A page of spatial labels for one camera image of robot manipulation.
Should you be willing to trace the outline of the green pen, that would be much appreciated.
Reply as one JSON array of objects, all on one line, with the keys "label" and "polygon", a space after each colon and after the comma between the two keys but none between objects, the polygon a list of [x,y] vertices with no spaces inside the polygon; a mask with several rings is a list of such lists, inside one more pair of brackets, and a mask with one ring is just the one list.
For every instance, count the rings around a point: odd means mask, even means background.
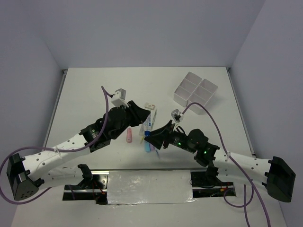
[{"label": "green pen", "polygon": [[152,118],[151,118],[151,127],[154,126],[155,120],[156,120],[156,116],[157,116],[157,108],[154,109],[153,113],[152,113]]}]

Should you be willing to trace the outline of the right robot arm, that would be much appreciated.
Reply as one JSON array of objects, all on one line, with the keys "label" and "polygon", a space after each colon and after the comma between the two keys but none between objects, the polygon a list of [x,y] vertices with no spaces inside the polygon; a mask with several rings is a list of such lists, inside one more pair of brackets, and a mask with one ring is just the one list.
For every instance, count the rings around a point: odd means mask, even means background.
[{"label": "right robot arm", "polygon": [[149,132],[144,139],[156,149],[173,145],[193,153],[194,160],[207,168],[206,181],[211,185],[219,182],[254,185],[278,201],[291,202],[296,174],[282,158],[260,159],[225,152],[209,143],[200,129],[185,134],[174,126],[169,121],[165,126]]}]

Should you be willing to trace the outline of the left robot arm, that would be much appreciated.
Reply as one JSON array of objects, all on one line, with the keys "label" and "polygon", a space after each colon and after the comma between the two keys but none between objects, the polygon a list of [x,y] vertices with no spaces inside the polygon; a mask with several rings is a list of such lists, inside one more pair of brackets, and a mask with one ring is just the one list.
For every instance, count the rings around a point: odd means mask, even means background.
[{"label": "left robot arm", "polygon": [[39,148],[38,153],[25,157],[14,151],[7,159],[6,171],[13,203],[25,204],[39,190],[64,184],[89,188],[93,182],[89,167],[86,164],[65,167],[65,164],[110,145],[127,128],[143,124],[150,113],[129,101],[107,108],[102,118],[53,148]]}]

